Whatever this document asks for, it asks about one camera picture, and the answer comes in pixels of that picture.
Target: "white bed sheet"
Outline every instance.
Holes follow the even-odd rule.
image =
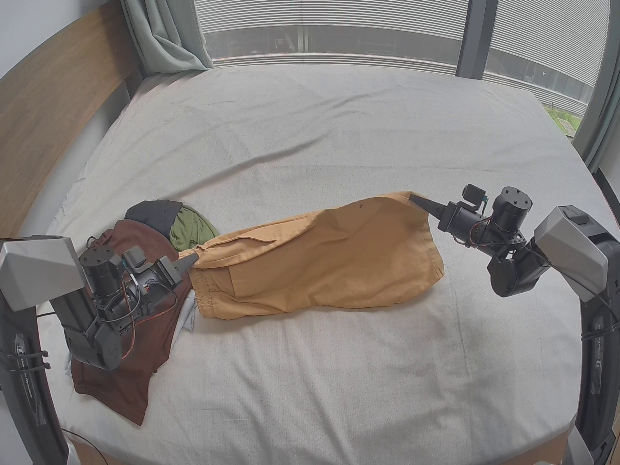
[[[77,249],[143,199],[182,200],[222,232],[390,191],[458,201],[504,185],[534,205],[613,215],[531,93],[365,66],[245,66],[149,80],[50,228]],[[151,378],[142,427],[76,394],[41,320],[63,426],[132,464],[492,463],[577,410],[578,299],[555,271],[496,297],[488,258],[437,230],[446,276],[403,305],[197,317]]]

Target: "black floor edge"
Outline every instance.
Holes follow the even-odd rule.
[[[618,201],[616,193],[614,193],[614,190],[611,189],[611,186],[609,185],[609,182],[607,181],[605,175],[601,172],[601,169],[598,169],[593,174],[593,177],[598,184],[598,187],[603,192],[603,196],[607,200],[611,211],[616,217],[616,221],[620,223],[620,201]]]

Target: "green cloth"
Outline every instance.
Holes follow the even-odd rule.
[[[219,235],[211,222],[193,208],[183,205],[170,228],[170,243],[177,252],[182,252]]]

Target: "light blue cloth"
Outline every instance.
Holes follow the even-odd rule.
[[[194,0],[120,0],[147,75],[213,67]]]

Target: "tan pants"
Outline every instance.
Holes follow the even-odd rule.
[[[205,317],[329,305],[390,306],[443,277],[428,214],[410,191],[367,198],[218,236],[183,251]]]

